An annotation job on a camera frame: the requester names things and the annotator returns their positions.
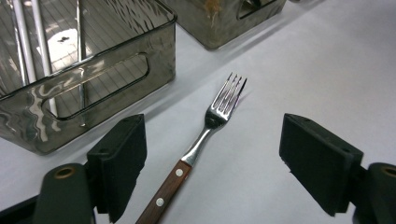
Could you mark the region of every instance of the fork handle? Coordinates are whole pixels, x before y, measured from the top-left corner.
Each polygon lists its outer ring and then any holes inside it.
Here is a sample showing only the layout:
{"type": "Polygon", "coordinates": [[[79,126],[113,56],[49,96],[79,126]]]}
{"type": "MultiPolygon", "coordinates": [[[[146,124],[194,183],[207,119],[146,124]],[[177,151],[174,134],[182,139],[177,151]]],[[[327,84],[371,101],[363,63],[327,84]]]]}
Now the fork handle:
{"type": "Polygon", "coordinates": [[[192,167],[186,162],[182,160],[178,161],[136,223],[157,223],[170,204],[172,198],[189,175],[191,168],[192,167]]]}

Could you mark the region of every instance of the white tabletop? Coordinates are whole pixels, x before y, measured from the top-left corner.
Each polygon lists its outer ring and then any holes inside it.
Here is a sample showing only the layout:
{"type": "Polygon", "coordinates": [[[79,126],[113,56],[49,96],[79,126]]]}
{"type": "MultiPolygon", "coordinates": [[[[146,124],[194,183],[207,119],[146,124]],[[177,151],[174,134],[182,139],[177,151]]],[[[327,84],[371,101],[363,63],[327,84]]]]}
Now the white tabletop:
{"type": "MultiPolygon", "coordinates": [[[[40,157],[0,139],[0,210],[39,192],[51,168],[76,161],[105,127],[144,113],[146,165],[119,223],[134,223],[203,127],[225,78],[248,78],[231,121],[212,136],[163,223],[351,223],[329,217],[278,156],[285,113],[310,118],[396,164],[396,2],[288,1],[281,14],[215,51],[177,27],[177,78],[61,150],[40,157]]],[[[106,223],[106,216],[98,216],[106,223]]]]}

